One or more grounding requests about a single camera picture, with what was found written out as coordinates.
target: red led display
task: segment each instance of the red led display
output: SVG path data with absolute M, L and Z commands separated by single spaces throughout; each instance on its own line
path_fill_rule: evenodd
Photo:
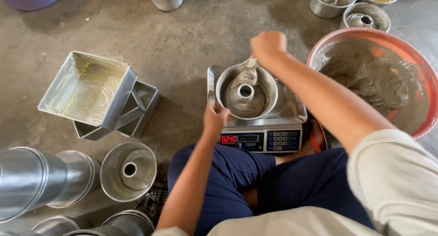
M 237 136 L 222 136 L 221 138 L 222 143 L 235 142 L 236 140 L 237 140 Z

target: hand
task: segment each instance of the hand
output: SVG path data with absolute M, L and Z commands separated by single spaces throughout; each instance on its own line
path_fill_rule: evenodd
M 204 132 L 203 136 L 211 137 L 215 141 L 219 140 L 220 133 L 223 126 L 227 122 L 229 116 L 229 109 L 222 108 L 221 105 L 216 102 L 214 104 L 207 104 L 207 108 L 204 113 Z
M 287 37 L 281 31 L 263 31 L 251 38 L 252 55 L 258 62 L 269 68 L 272 58 L 287 52 Z

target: digital scale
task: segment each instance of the digital scale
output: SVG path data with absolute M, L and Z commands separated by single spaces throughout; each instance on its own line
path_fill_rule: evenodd
M 216 81 L 232 65 L 208 68 L 208 102 L 216 101 Z M 278 99 L 266 116 L 246 121 L 233 118 L 225 125 L 218 144 L 251 152 L 282 155 L 301 148 L 302 123 L 307 121 L 306 107 L 281 81 L 277 81 Z

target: navy blue pants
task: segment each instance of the navy blue pants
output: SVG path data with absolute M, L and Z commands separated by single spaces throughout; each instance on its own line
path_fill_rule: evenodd
M 179 150 L 167 173 L 171 192 L 195 145 Z M 272 155 L 217 145 L 195 236 L 218 223 L 254 216 L 238 192 L 256 187 L 261 213 L 303 206 L 325 208 L 373 228 L 347 182 L 348 156 L 343 148 L 324 150 L 275 166 Z

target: scale keypad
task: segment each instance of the scale keypad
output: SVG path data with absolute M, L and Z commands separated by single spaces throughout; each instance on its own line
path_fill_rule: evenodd
M 267 151 L 291 151 L 300 147 L 300 130 L 268 131 Z

